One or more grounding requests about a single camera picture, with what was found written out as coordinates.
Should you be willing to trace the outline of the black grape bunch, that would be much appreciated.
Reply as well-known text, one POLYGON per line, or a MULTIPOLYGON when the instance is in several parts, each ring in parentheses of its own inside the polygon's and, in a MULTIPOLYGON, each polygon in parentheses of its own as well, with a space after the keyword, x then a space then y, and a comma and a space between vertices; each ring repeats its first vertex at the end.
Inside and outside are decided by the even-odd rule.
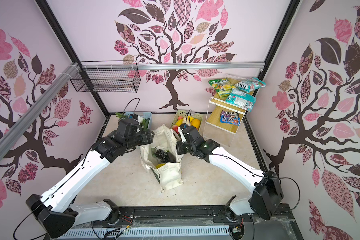
POLYGON ((167 151, 161 149, 156 150, 154 156, 158 158, 161 163, 168 163, 170 161, 167 151))

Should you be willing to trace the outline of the cream canvas grocery bag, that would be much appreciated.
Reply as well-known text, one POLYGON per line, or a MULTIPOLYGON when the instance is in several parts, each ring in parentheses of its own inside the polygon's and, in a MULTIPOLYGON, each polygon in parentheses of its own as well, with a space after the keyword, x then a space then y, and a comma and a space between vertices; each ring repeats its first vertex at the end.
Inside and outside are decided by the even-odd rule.
POLYGON ((140 147, 141 163, 147 173, 152 173, 158 181, 161 192, 183 184, 182 155, 177 154, 175 132, 162 125, 153 130, 151 144, 140 147))

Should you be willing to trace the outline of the yellow lemon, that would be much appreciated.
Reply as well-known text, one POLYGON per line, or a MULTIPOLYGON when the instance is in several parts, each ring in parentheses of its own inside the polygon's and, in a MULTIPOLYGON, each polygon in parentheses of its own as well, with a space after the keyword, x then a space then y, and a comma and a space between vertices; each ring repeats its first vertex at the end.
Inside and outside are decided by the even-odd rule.
POLYGON ((162 167, 164 165, 165 165, 165 163, 158 164, 158 165, 156 165, 156 169, 159 169, 160 167, 162 167))

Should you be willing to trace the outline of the blue candy bag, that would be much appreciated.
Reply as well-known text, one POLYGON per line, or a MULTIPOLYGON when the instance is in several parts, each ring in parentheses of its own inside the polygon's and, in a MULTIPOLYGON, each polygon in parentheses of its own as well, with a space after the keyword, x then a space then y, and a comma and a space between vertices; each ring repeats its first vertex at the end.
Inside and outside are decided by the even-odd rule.
POLYGON ((220 122, 225 124, 231 124, 234 126, 239 126, 241 119, 239 113, 237 112, 222 111, 220 122))

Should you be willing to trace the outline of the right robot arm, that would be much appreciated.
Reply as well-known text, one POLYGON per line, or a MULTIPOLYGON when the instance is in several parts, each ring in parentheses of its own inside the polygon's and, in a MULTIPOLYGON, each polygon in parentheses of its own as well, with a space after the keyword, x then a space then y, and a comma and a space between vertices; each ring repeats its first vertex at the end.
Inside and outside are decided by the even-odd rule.
POLYGON ((240 198, 233 196, 226 203, 224 214, 232 222, 244 214, 255 214, 270 220, 283 200, 280 179, 272 171, 257 170, 227 152, 212 139, 205 140, 193 127, 179 130, 181 140, 177 142, 178 155, 190 154, 198 159, 219 167, 247 188, 250 195, 240 198))

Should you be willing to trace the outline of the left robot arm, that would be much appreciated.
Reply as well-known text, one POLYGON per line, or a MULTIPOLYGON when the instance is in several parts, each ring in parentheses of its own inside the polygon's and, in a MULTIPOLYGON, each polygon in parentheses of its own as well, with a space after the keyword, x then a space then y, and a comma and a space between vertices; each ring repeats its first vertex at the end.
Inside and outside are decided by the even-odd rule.
POLYGON ((120 208, 111 200, 73 204, 78 193, 116 158, 134 151, 138 146, 153 143, 154 132, 143 129, 134 119, 122 119, 118 128, 95 142, 85 158, 56 185, 42 195, 31 195, 26 204, 47 235, 56 239, 72 227, 94 221, 116 224, 120 208))

